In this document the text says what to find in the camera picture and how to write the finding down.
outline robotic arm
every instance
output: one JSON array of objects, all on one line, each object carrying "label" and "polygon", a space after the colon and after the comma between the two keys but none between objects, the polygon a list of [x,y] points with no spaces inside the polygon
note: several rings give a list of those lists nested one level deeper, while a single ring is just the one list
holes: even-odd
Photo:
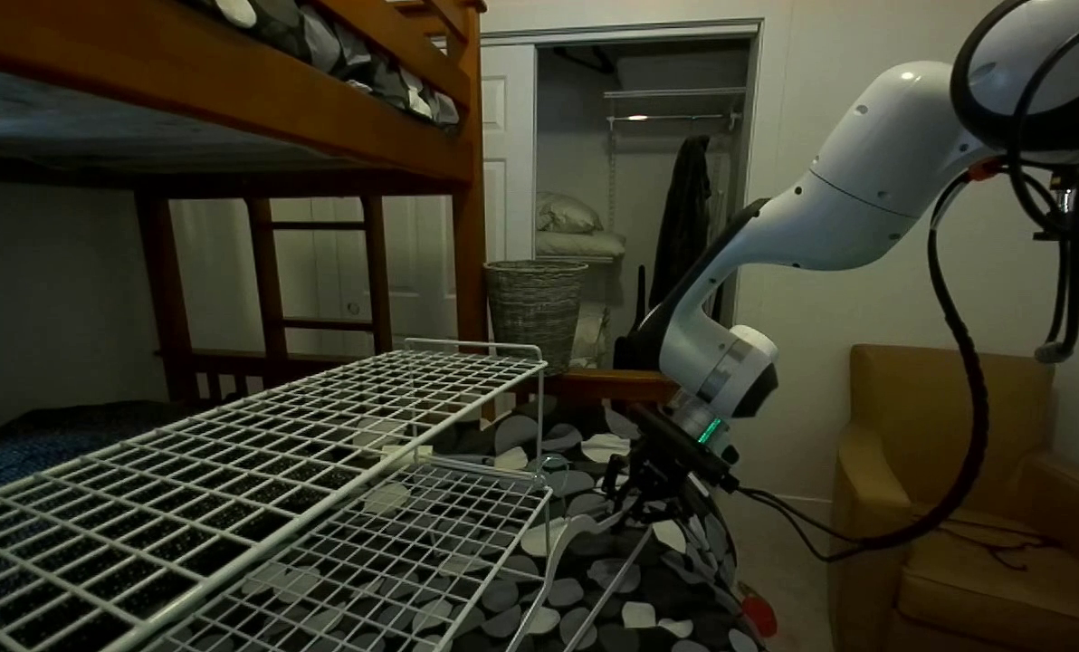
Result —
[{"label": "robotic arm", "polygon": [[726,278],[744,265],[868,265],[947,184],[999,165],[1002,154],[1079,165],[1079,0],[1006,0],[973,30],[955,66],[913,60],[878,77],[813,170],[744,209],[644,313],[615,366],[663,368],[680,382],[670,455],[733,488],[726,420],[752,417],[775,388],[775,344],[704,310]]}]

